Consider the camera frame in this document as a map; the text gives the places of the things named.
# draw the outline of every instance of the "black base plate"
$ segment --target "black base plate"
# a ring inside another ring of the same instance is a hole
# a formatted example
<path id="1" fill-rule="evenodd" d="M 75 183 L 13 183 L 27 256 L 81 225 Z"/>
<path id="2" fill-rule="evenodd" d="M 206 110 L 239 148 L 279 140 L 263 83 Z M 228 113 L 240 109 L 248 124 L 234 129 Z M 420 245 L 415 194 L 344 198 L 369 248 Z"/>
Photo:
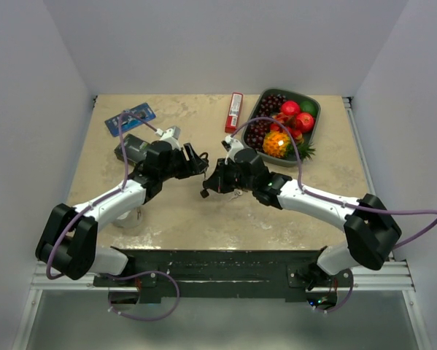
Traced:
<path id="1" fill-rule="evenodd" d="M 314 262 L 320 251 L 213 251 L 120 249 L 129 257 L 124 276 L 142 271 L 168 273 L 183 298 L 279 298 L 287 302 L 307 300 L 307 283 L 296 270 Z M 348 281 L 337 276 L 339 287 Z M 140 303 L 159 303 L 176 292 L 167 279 L 141 278 Z M 134 287 L 134 280 L 113 281 L 96 277 L 95 287 Z"/>

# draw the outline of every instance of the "pineapple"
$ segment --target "pineapple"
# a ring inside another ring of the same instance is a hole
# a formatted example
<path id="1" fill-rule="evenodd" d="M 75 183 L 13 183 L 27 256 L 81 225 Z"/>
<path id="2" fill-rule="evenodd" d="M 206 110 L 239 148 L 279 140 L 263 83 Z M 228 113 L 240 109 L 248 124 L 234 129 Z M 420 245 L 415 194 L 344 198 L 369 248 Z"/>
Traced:
<path id="1" fill-rule="evenodd" d="M 291 140 L 286 133 L 270 131 L 263 140 L 262 148 L 267 155 L 275 158 L 285 158 L 292 149 Z"/>

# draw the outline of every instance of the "green tray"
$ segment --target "green tray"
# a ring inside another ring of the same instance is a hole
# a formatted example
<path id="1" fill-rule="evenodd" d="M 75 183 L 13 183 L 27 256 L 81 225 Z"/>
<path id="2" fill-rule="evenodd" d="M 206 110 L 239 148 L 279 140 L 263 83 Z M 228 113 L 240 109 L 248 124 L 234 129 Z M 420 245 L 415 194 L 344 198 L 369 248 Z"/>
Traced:
<path id="1" fill-rule="evenodd" d="M 254 109 L 252 110 L 252 113 L 249 117 L 249 120 L 256 118 L 257 116 L 259 116 L 259 107 L 260 104 L 262 103 L 262 100 L 264 98 L 269 97 L 270 95 L 285 95 L 286 98 L 288 100 L 292 100 L 294 102 L 296 102 L 297 104 L 301 104 L 304 101 L 310 101 L 315 109 L 316 109 L 316 113 L 313 116 L 315 119 L 315 124 L 314 127 L 312 128 L 312 130 L 308 133 L 303 133 L 303 138 L 304 138 L 304 142 L 312 142 L 312 138 L 314 137 L 314 133 L 317 129 L 317 124 L 319 123 L 319 118 L 320 118 L 320 105 L 317 101 L 315 101 L 313 98 L 310 98 L 308 96 L 305 95 L 301 95 L 300 93 L 294 93 L 293 91 L 288 91 L 288 90 L 282 90 L 282 89 L 268 89 L 262 92 L 262 94 L 260 95 L 257 103 L 254 106 Z M 279 110 L 275 109 L 272 112 L 269 112 L 270 115 L 267 115 L 265 117 L 270 117 L 272 114 L 279 112 Z M 247 133 L 249 131 L 249 125 L 247 125 L 244 129 L 244 132 L 242 133 L 242 143 L 245 147 L 250 148 L 247 144 L 246 144 L 246 137 L 247 137 Z M 269 163 L 273 163 L 273 164 L 277 164 L 278 166 L 286 166 L 286 167 L 292 167 L 292 166 L 296 166 L 298 164 L 298 161 L 296 160 L 296 155 L 293 153 L 290 153 L 285 159 L 280 159 L 280 158 L 275 158 L 272 157 L 270 155 L 266 155 L 265 153 L 259 152 L 258 154 L 267 162 Z"/>

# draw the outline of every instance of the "red apple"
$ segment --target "red apple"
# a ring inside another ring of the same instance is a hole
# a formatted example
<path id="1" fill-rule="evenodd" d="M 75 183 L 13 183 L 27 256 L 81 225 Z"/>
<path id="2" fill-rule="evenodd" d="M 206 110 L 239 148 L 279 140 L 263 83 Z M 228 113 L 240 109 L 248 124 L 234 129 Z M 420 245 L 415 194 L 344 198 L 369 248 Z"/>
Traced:
<path id="1" fill-rule="evenodd" d="M 296 120 L 301 121 L 300 130 L 303 133 L 308 133 L 310 130 L 312 130 L 315 124 L 314 118 L 309 113 L 305 113 L 305 112 L 298 114 Z"/>
<path id="2" fill-rule="evenodd" d="M 282 104 L 280 111 L 285 115 L 297 115 L 301 112 L 301 108 L 294 101 L 286 101 Z"/>

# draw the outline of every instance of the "red can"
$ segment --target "red can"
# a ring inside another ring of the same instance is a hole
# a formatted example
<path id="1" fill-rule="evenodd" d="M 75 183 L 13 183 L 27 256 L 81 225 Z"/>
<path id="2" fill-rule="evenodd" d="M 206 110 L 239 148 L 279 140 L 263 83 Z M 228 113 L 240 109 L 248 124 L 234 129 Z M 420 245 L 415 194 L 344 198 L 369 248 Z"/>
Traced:
<path id="1" fill-rule="evenodd" d="M 226 118 L 225 132 L 233 133 L 238 128 L 239 115 L 242 108 L 242 93 L 233 93 L 231 95 L 230 108 L 228 110 L 228 117 Z"/>

